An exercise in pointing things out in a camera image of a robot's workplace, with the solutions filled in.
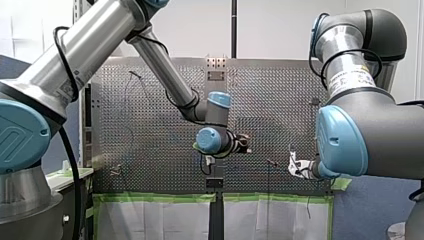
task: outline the green tape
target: green tape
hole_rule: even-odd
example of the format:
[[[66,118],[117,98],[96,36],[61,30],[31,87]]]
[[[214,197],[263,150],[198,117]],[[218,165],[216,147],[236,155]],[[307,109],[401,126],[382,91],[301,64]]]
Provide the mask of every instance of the green tape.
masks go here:
[[[330,204],[328,206],[328,228],[327,228],[327,239],[333,239],[333,211],[334,211],[334,197],[330,199]]]
[[[91,207],[91,208],[89,208],[89,209],[85,210],[85,218],[90,218],[90,217],[92,217],[92,216],[93,216],[93,214],[94,214],[94,212],[93,212],[93,207]]]
[[[349,187],[351,182],[352,182],[352,179],[350,178],[336,178],[333,186],[331,186],[331,190],[346,191],[346,189]]]
[[[332,196],[297,196],[289,194],[267,194],[267,193],[224,193],[225,202],[244,202],[244,201],[279,201],[279,202],[300,202],[311,204],[328,204]]]
[[[214,194],[169,195],[156,193],[108,193],[94,194],[96,202],[157,202],[157,203],[204,203],[214,202]]]

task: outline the pegboard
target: pegboard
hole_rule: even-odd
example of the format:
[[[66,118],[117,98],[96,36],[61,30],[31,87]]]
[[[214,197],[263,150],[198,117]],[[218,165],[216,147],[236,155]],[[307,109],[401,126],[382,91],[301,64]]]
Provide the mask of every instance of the pegboard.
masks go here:
[[[206,59],[174,59],[202,98]],[[141,78],[129,73],[134,71]],[[324,194],[287,171],[289,144],[298,158],[313,158],[315,114],[325,101],[306,61],[228,59],[232,95],[229,127],[252,137],[253,153],[224,162],[226,192]],[[184,121],[140,58],[111,58],[92,80],[93,166],[96,192],[203,193],[200,156],[192,148],[199,126]],[[274,168],[267,160],[277,161]]]

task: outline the wire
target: wire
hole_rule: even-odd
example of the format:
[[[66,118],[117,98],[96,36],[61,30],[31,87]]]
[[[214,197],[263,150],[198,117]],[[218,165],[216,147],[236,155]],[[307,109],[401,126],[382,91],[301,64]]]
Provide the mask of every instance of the wire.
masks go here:
[[[409,195],[409,200],[416,202],[417,200],[415,198],[423,193],[424,193],[424,188],[420,188]]]
[[[72,169],[72,177],[74,180],[75,188],[75,223],[72,239],[79,240],[80,229],[81,229],[81,214],[82,214],[82,199],[81,199],[81,182],[79,179],[79,172],[77,166],[77,160],[75,159],[74,152],[72,151],[71,143],[69,142],[68,135],[65,129],[62,127],[59,129],[60,137],[62,138],[63,146],[65,147],[66,154],[68,155],[69,163]]]
[[[59,52],[60,59],[63,66],[65,67],[66,74],[68,75],[69,81],[72,87],[72,99],[71,102],[78,100],[78,85],[75,80],[75,77],[72,73],[71,67],[69,66],[68,60],[66,59],[63,49],[59,43],[58,32],[60,30],[68,30],[68,27],[60,26],[53,30],[54,43]],[[72,169],[72,177],[74,180],[75,188],[75,223],[72,239],[79,240],[81,234],[81,214],[82,214],[82,199],[81,199],[81,182],[79,179],[79,172],[77,166],[77,160],[75,159],[74,152],[72,151],[71,143],[69,142],[68,135],[66,134],[65,129],[62,127],[59,129],[60,137],[62,138],[63,146],[65,147],[66,154],[68,155],[69,163]]]
[[[65,67],[66,70],[66,74],[68,75],[69,81],[71,82],[71,87],[72,87],[72,100],[71,102],[75,102],[78,99],[78,85],[77,82],[75,80],[74,74],[72,73],[71,67],[69,66],[68,60],[66,59],[65,54],[63,53],[63,49],[60,46],[59,43],[59,37],[58,37],[58,32],[60,30],[68,30],[68,27],[64,27],[64,26],[60,26],[57,27],[53,30],[53,38],[54,38],[54,43],[57,47],[57,51],[59,52],[59,56],[60,59],[62,60],[62,64]]]
[[[383,69],[383,61],[381,60],[380,56],[378,56],[375,52],[368,50],[368,49],[362,49],[362,48],[340,51],[340,52],[334,54],[333,56],[331,56],[322,66],[320,77],[321,77],[321,84],[323,85],[323,87],[325,89],[327,89],[327,85],[325,84],[326,78],[324,77],[324,74],[325,74],[327,67],[330,65],[330,63],[334,59],[336,59],[336,58],[338,58],[342,55],[352,53],[352,52],[361,52],[361,53],[368,53],[368,54],[373,55],[377,59],[377,62],[378,62],[378,70],[377,70],[376,74],[373,76],[373,78],[376,79],[380,75],[381,70]]]
[[[208,165],[209,168],[209,173],[205,172],[205,170],[203,170],[203,154],[200,154],[200,170],[202,171],[202,173],[206,176],[209,176],[212,174],[212,164]]]
[[[409,102],[399,103],[398,105],[409,106],[409,105],[424,105],[424,100],[414,100]]]
[[[144,40],[146,40],[146,41],[149,41],[149,42],[152,42],[152,43],[156,43],[157,45],[163,47],[163,49],[165,50],[166,54],[169,55],[168,48],[165,46],[165,44],[161,43],[160,41],[155,40],[155,39],[151,39],[151,38],[148,38],[148,37],[145,37],[145,36],[140,36],[140,35],[139,35],[139,37],[142,38],[142,39],[144,39]]]
[[[347,54],[347,53],[351,53],[351,52],[368,53],[368,54],[375,57],[375,59],[378,62],[378,70],[377,70],[377,73],[373,76],[373,78],[376,79],[380,75],[380,73],[383,69],[383,62],[382,62],[380,56],[378,56],[375,52],[373,52],[369,49],[350,49],[350,50],[338,52],[338,53],[334,54],[332,57],[330,57],[324,63],[324,65],[321,69],[321,73],[318,73],[318,71],[315,70],[314,66],[312,65],[312,55],[315,55],[315,46],[316,46],[316,41],[317,41],[318,27],[319,27],[319,24],[321,23],[321,20],[323,18],[327,17],[327,16],[329,16],[328,13],[321,13],[319,15],[319,17],[317,18],[316,22],[315,22],[314,28],[312,29],[312,37],[311,37],[311,44],[310,44],[310,47],[309,47],[309,58],[308,58],[309,68],[311,69],[311,71],[316,76],[320,77],[321,85],[324,87],[324,89],[325,90],[328,89],[327,84],[325,83],[326,78],[324,77],[327,66],[337,57],[342,56],[342,55]]]
[[[319,24],[321,23],[321,20],[325,17],[330,16],[328,13],[321,13],[314,25],[314,28],[312,29],[312,37],[311,37],[311,43],[309,46],[309,58],[308,58],[308,62],[309,62],[309,68],[312,70],[312,72],[317,75],[318,77],[320,76],[319,73],[315,70],[314,66],[312,65],[312,54],[314,53],[315,55],[315,43],[316,43],[316,38],[317,38],[317,34],[318,34],[318,27]]]

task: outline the metal stand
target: metal stand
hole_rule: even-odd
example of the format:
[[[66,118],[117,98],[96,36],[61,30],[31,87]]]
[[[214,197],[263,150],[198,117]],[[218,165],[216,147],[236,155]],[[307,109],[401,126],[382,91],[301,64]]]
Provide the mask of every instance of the metal stand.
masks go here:
[[[209,240],[224,240],[224,171],[223,161],[218,160],[206,177],[208,193],[214,193],[216,199],[209,207]]]

